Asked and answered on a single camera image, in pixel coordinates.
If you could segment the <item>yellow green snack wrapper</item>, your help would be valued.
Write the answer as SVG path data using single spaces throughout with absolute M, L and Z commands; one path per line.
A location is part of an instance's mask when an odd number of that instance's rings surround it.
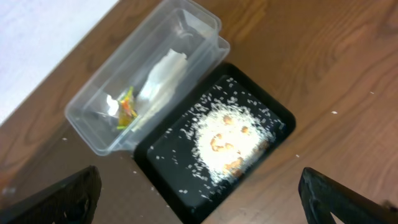
M 136 118 L 134 109 L 134 87 L 131 86 L 127 93 L 119 100 L 119 118 L 117 129 L 126 129 Z

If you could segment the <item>white paper napkin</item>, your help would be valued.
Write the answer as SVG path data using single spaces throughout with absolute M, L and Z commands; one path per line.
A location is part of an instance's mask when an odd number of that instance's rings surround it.
M 147 78 L 144 77 L 144 84 L 139 88 L 137 87 L 138 94 L 136 100 L 149 101 L 154 98 L 159 90 L 163 88 L 167 82 L 176 79 L 181 69 L 187 65 L 187 55 L 185 53 L 178 53 L 170 49 L 149 71 Z M 119 101 L 112 100 L 111 97 L 106 99 L 110 116 L 119 115 Z

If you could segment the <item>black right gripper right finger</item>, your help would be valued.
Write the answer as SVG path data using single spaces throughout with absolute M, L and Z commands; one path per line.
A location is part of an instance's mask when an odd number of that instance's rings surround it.
M 306 167 L 298 185 L 307 223 L 397 223 L 397 207 L 377 204 L 319 171 Z

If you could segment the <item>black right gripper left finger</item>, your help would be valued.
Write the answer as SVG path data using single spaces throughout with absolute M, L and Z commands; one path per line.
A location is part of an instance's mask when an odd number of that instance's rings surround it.
M 90 224 L 102 182 L 97 167 L 83 170 L 1 210 L 2 224 Z

